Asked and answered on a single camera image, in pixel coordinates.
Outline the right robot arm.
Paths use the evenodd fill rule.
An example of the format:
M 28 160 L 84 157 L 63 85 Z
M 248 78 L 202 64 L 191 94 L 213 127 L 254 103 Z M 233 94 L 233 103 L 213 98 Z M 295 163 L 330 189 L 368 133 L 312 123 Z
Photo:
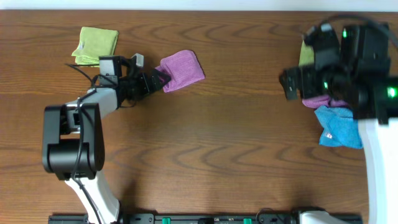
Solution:
M 279 77 L 288 100 L 313 108 L 320 144 L 364 151 L 369 222 L 397 222 L 397 78 L 390 74 L 387 24 L 312 27 L 303 45 L 312 61 Z

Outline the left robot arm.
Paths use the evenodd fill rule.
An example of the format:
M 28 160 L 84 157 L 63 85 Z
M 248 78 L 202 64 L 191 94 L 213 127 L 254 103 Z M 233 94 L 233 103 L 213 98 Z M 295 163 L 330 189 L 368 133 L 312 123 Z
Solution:
M 86 209 L 84 215 L 51 215 L 49 223 L 136 223 L 125 214 L 105 179 L 102 119 L 163 89 L 170 75 L 152 69 L 142 72 L 144 57 L 102 56 L 99 73 L 89 78 L 88 91 L 75 101 L 44 110 L 42 164 L 65 182 Z

